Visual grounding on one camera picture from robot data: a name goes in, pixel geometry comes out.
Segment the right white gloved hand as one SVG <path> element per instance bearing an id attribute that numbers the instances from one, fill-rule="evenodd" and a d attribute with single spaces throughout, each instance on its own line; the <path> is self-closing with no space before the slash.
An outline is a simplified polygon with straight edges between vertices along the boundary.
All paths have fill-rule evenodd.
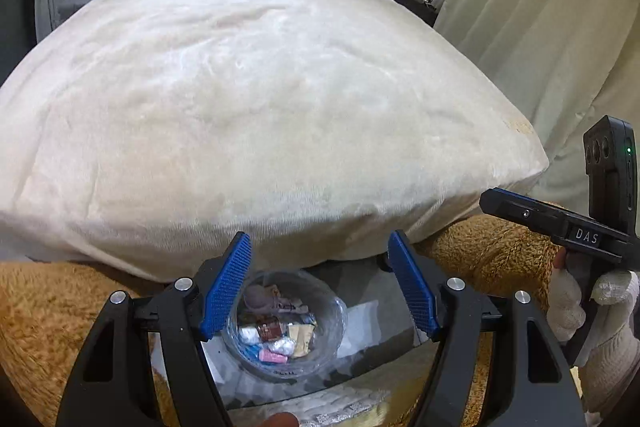
<path id="1" fill-rule="evenodd" d="M 634 271 L 608 272 L 594 284 L 591 300 L 597 315 L 584 344 L 586 352 L 577 360 L 582 403 L 590 421 L 612 412 L 638 372 L 639 339 L 631 327 L 638 297 L 639 277 Z M 586 323 L 582 291 L 570 272 L 554 269 L 548 298 L 548 324 L 564 343 Z"/>

